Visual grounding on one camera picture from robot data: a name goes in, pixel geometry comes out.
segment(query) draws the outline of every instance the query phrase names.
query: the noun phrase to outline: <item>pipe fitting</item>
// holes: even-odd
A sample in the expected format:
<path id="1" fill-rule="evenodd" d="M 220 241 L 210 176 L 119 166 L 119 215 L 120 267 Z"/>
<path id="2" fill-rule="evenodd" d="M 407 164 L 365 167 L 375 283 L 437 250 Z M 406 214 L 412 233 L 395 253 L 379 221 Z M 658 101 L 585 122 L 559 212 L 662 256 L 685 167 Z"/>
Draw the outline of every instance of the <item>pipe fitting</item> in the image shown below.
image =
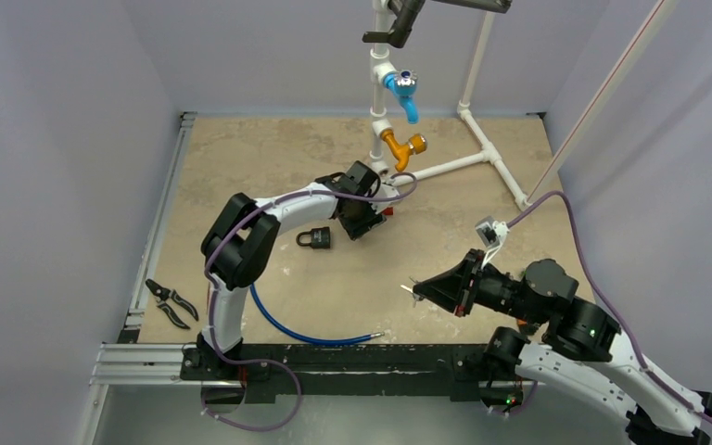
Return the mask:
<path id="1" fill-rule="evenodd" d="M 388 149 L 391 150 L 394 159 L 397 160 L 394 168 L 397 169 L 398 172 L 403 172 L 408 167 L 411 155 L 418 155 L 427 150 L 427 140 L 419 133 L 411 136 L 408 142 L 402 145 L 394 138 L 394 131 L 390 128 L 381 132 L 380 138 L 386 143 Z"/>

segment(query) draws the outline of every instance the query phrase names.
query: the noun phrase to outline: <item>black padlock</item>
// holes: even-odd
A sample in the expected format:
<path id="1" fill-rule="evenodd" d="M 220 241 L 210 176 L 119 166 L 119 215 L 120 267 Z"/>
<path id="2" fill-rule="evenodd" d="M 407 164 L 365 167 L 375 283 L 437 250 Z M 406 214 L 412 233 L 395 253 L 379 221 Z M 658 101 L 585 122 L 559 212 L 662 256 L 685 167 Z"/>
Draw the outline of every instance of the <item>black padlock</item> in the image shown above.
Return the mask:
<path id="1" fill-rule="evenodd" d="M 304 243 L 301 238 L 310 237 L 309 243 Z M 296 244 L 303 248 L 331 248 L 331 229 L 328 227 L 316 227 L 309 232 L 301 232 L 296 235 Z"/>

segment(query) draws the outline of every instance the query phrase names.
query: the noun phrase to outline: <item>yellow tap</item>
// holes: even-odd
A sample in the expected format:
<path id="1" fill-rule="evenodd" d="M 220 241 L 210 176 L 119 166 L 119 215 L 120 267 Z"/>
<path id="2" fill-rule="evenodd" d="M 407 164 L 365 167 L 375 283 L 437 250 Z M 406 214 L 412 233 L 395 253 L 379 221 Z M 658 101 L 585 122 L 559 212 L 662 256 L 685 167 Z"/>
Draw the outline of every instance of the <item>yellow tap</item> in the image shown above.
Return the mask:
<path id="1" fill-rule="evenodd" d="M 386 143 L 388 149 L 391 150 L 394 159 L 397 160 L 394 168 L 397 169 L 398 172 L 402 172 L 408 167 L 408 161 L 411 155 L 418 155 L 427 150 L 427 140 L 419 133 L 411 136 L 408 142 L 402 145 L 394 138 L 394 131 L 390 128 L 381 132 L 380 137 Z"/>

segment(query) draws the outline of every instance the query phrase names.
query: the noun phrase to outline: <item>blue tap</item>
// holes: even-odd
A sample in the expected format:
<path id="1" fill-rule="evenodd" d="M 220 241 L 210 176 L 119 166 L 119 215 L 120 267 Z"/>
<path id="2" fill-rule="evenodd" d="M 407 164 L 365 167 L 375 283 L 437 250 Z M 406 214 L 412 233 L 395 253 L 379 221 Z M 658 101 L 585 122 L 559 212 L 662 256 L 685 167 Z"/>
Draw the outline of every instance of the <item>blue tap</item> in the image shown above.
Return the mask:
<path id="1" fill-rule="evenodd" d="M 384 86 L 397 97 L 400 106 L 405 110 L 408 123 L 419 122 L 419 111 L 416 110 L 416 104 L 413 102 L 413 93 L 416 92 L 416 79 L 415 72 L 404 70 L 388 74 L 383 80 Z"/>

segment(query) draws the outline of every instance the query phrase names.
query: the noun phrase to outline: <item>floor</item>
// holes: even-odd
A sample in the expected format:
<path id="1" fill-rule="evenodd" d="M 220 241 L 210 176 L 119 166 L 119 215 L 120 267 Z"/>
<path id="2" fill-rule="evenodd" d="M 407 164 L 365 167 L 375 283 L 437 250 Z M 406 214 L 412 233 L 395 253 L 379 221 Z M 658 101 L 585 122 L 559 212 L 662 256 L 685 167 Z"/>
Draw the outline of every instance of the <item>floor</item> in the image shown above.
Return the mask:
<path id="1" fill-rule="evenodd" d="M 510 171 L 529 190 L 551 158 L 541 120 L 478 120 L 501 151 Z M 456 119 L 398 123 L 405 139 L 418 132 L 427 152 L 411 158 L 409 172 L 477 153 L 467 128 Z M 208 281 L 200 242 L 231 195 L 273 197 L 316 177 L 366 161 L 372 144 L 368 119 L 198 118 L 184 159 L 155 279 L 174 287 L 204 312 Z M 557 181 L 552 188 L 560 187 Z M 394 216 L 357 241 L 337 221 L 330 226 L 330 250 L 300 248 L 297 232 L 277 239 L 266 272 L 256 283 L 268 311 L 286 326 L 313 337 L 353 337 L 384 331 L 380 343 L 481 343 L 514 319 L 475 308 L 457 319 L 436 306 L 412 299 L 400 285 L 409 276 L 426 279 L 456 265 L 470 248 L 483 248 L 474 224 L 486 216 L 508 221 L 518 209 L 500 176 L 479 164 L 422 181 Z M 519 273 L 530 262 L 554 258 L 580 281 L 579 295 L 592 300 L 569 230 L 564 205 L 551 199 L 520 223 L 493 263 Z M 149 302 L 139 342 L 184 343 L 195 339 L 203 318 L 184 331 Z M 249 343 L 287 343 L 248 299 L 242 321 Z"/>

